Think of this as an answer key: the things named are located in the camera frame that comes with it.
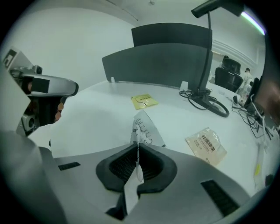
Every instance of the desk lamp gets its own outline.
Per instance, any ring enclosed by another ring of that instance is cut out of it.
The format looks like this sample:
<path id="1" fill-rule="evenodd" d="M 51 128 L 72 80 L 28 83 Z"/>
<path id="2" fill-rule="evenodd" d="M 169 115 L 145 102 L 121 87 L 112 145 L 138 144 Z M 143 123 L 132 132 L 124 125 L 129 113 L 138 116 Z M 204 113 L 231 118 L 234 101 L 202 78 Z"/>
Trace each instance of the desk lamp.
<path id="1" fill-rule="evenodd" d="M 207 93 L 205 91 L 201 91 L 201 85 L 202 85 L 202 81 L 203 78 L 208 75 L 206 74 L 206 67 L 207 67 L 207 63 L 208 63 L 208 59 L 209 59 L 209 54 L 210 54 L 210 50 L 212 48 L 212 42 L 211 42 L 211 18 L 210 18 L 210 12 L 217 9 L 218 7 L 223 7 L 226 10 L 232 12 L 233 14 L 235 14 L 236 16 L 240 16 L 244 6 L 243 3 L 239 0 L 209 0 L 201 5 L 199 5 L 198 7 L 194 8 L 193 10 L 191 10 L 192 14 L 196 17 L 196 18 L 200 18 L 201 16 L 207 14 L 208 15 L 208 29 L 209 29 L 209 45 L 208 45 L 208 49 L 207 49 L 207 53 L 206 53 L 206 59 L 205 59 L 205 64 L 204 64 L 204 68 L 203 68 L 203 74 L 200 78 L 200 82 L 199 82 L 199 86 L 197 88 L 197 91 L 195 91 L 194 93 L 192 93 L 191 99 L 196 102 L 197 104 L 203 106 L 204 108 L 210 110 L 211 112 L 222 116 L 222 117 L 228 117 L 229 116 L 229 111 L 228 109 L 219 101 L 215 101 L 212 97 L 210 97 L 209 95 L 207 95 Z M 214 104 L 218 104 L 219 106 L 221 106 L 225 112 L 222 112 L 219 110 L 219 108 L 217 108 L 216 106 L 214 106 Z"/>

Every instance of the office chair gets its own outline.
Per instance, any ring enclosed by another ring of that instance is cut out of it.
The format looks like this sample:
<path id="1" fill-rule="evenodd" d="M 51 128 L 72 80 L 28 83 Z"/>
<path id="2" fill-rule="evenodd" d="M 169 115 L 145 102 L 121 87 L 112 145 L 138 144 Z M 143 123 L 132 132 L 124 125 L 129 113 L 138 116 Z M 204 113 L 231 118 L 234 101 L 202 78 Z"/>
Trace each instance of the office chair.
<path id="1" fill-rule="evenodd" d="M 232 92 L 236 92 L 243 82 L 241 76 L 224 68 L 216 68 L 215 76 L 215 85 L 224 87 Z"/>
<path id="2" fill-rule="evenodd" d="M 222 68 L 228 70 L 231 73 L 236 73 L 238 75 L 240 75 L 240 67 L 240 63 L 230 58 L 225 58 L 222 63 Z"/>

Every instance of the snack package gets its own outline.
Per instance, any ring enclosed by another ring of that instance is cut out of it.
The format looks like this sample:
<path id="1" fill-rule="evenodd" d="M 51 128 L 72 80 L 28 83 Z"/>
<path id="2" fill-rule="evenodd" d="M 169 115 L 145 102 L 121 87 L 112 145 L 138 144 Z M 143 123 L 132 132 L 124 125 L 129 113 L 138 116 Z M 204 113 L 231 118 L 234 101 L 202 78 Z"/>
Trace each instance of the snack package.
<path id="1" fill-rule="evenodd" d="M 203 159 L 212 166 L 217 166 L 227 154 L 218 135 L 210 128 L 205 128 L 187 137 L 186 141 L 196 157 Z"/>
<path id="2" fill-rule="evenodd" d="M 134 96 L 131 100 L 136 110 L 158 104 L 158 102 L 155 101 L 149 94 Z"/>

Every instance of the curved desk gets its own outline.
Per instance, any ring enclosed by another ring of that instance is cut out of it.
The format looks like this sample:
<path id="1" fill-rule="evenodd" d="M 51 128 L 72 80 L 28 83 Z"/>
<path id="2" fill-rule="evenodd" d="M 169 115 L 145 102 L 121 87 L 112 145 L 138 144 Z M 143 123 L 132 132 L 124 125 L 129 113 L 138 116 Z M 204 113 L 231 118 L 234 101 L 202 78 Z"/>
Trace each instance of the curved desk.
<path id="1" fill-rule="evenodd" d="M 207 88 L 212 90 L 211 96 L 228 108 L 229 117 L 194 108 L 186 98 L 179 96 L 178 89 L 107 81 L 96 84 L 67 100 L 61 119 L 51 126 L 52 154 L 55 158 L 88 154 L 130 143 L 133 117 L 139 112 L 130 98 L 149 93 L 159 104 L 146 108 L 145 112 L 156 125 L 166 147 L 194 155 L 185 138 L 206 127 L 211 128 L 227 151 L 217 169 L 252 196 L 256 193 L 253 174 L 257 143 L 262 138 L 256 139 L 242 118 L 232 112 L 229 98 L 232 99 L 235 93 L 210 83 Z M 31 138 L 38 144 L 36 137 Z M 275 172 L 279 164 L 279 138 L 276 136 L 271 148 L 272 153 L 265 155 L 267 170 L 263 178 Z"/>

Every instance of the black slot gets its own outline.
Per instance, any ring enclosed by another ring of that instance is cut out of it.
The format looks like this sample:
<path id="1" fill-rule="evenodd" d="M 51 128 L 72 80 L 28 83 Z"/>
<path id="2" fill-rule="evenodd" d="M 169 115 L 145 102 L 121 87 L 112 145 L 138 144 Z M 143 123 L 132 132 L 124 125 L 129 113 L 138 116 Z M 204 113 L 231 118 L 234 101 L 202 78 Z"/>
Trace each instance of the black slot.
<path id="1" fill-rule="evenodd" d="M 68 169 L 71 169 L 71 168 L 74 168 L 77 166 L 80 166 L 80 164 L 78 162 L 73 162 L 73 163 L 59 165 L 58 168 L 62 171 L 62 170 L 68 170 Z"/>
<path id="2" fill-rule="evenodd" d="M 214 180 L 202 182 L 201 185 L 224 217 L 239 208 L 238 204 Z"/>

